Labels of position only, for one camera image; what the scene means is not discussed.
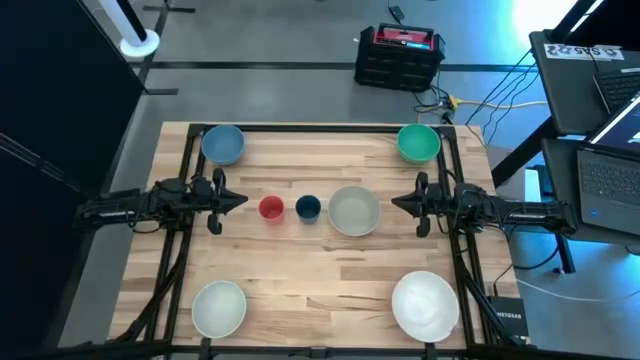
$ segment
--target red cup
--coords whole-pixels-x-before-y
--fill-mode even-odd
[[[258,212],[267,224],[280,224],[284,220],[284,203],[277,196],[267,196],[260,201]]]

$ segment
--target white cable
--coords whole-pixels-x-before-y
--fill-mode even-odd
[[[629,294],[629,295],[625,295],[625,296],[618,297],[618,298],[609,298],[609,299],[587,299],[587,298],[578,298],[578,297],[573,297],[573,296],[564,296],[564,295],[556,294],[556,293],[551,292],[551,291],[549,291],[549,290],[545,290],[545,289],[543,289],[543,288],[540,288],[540,287],[537,287],[537,286],[535,286],[535,285],[529,284],[529,283],[528,283],[528,282],[526,282],[526,281],[517,280],[517,279],[516,279],[516,281],[517,281],[517,282],[519,282],[519,283],[520,283],[520,284],[522,284],[522,285],[528,286],[528,287],[530,287],[530,288],[532,288],[532,289],[536,289],[536,290],[538,290],[538,291],[540,291],[540,292],[543,292],[543,293],[545,293],[545,294],[549,294],[549,295],[552,295],[552,296],[555,296],[555,297],[558,297],[558,298],[561,298],[561,299],[565,299],[565,300],[572,300],[572,301],[608,303],[608,302],[613,302],[613,301],[626,300],[626,299],[629,299],[629,298],[631,298],[631,297],[633,297],[633,296],[636,296],[637,294],[639,294],[639,293],[640,293],[640,290],[636,290],[636,291],[634,291],[633,293],[631,293],[631,294]]]
[[[473,104],[473,105],[480,105],[482,104],[482,102],[480,101],[475,101],[475,100],[460,100],[458,101],[458,104],[463,105],[463,104]],[[496,104],[484,104],[484,106],[486,107],[490,107],[490,108],[498,108],[498,109],[517,109],[517,108],[521,108],[521,107],[525,107],[525,106],[532,106],[532,105],[547,105],[546,101],[530,101],[530,102],[526,102],[526,103],[522,103],[522,104],[514,104],[513,106],[509,106],[509,105],[496,105]]]

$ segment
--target black panel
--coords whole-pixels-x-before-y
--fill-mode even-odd
[[[51,336],[51,323],[61,307],[68,311],[61,300],[69,285],[75,292],[77,283],[68,281],[88,248],[71,233],[73,214],[85,200],[1,149],[0,164],[0,319],[8,330],[0,353],[55,346],[60,329]]]
[[[0,131],[98,191],[141,83],[77,0],[1,6]]]

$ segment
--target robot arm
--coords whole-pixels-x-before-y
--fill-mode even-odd
[[[128,224],[130,227],[142,221],[157,221],[160,227],[179,221],[190,212],[211,211],[207,221],[214,235],[222,232],[219,214],[226,214],[248,199],[226,189],[226,177],[216,168],[212,181],[194,177],[190,184],[179,178],[157,181],[151,190],[139,189],[107,193],[78,208],[76,226],[98,229],[103,225]]]
[[[551,232],[571,234],[575,232],[575,219],[564,203],[535,203],[506,201],[488,195],[472,184],[458,184],[453,198],[447,198],[439,184],[429,184],[428,176],[420,172],[413,193],[400,196],[391,202],[420,218],[418,237],[426,237],[430,231],[428,215],[452,216],[457,228],[482,228],[485,224],[536,225]]]

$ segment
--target butcher block tabletop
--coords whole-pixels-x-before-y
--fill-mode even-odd
[[[164,123],[149,188],[156,180],[178,176],[188,128],[188,122]],[[456,133],[466,182],[493,193],[485,149],[468,128],[456,127]],[[207,229],[208,213],[196,216],[173,343],[200,343],[202,335],[191,320],[193,300],[212,281],[229,280],[244,291],[247,314],[235,333],[213,340],[212,345],[423,347],[394,320],[391,294],[402,276],[418,270],[440,275],[456,291],[450,242],[434,218],[429,236],[417,238],[417,219],[390,200],[414,190],[418,171],[425,171],[436,182],[436,161],[424,165],[403,161],[395,134],[245,132],[245,136],[242,159],[222,168],[227,188],[248,196],[249,201],[221,217],[222,235],[214,236]],[[189,177],[199,139],[193,149]],[[453,169],[446,141],[443,151]],[[204,175],[210,178],[213,168],[207,162]],[[380,201],[380,225],[367,236],[348,237],[329,222],[329,199],[347,185],[364,186]],[[315,225],[302,224],[295,212],[296,200],[305,194],[322,202]],[[281,225],[266,224],[257,211],[260,199],[267,195],[284,200]],[[151,298],[164,238],[164,230],[133,237],[111,338],[124,332]],[[509,248],[497,229],[489,228],[476,238],[484,287],[490,292],[493,281],[511,264]],[[180,239],[178,233],[173,258]],[[465,240],[460,242],[464,249]],[[501,296],[519,297],[513,270],[500,279],[498,290]],[[477,306],[470,295],[469,299],[476,341],[482,342]],[[167,303],[165,299],[160,310],[157,338],[164,334]],[[436,347],[466,348],[461,319]]]

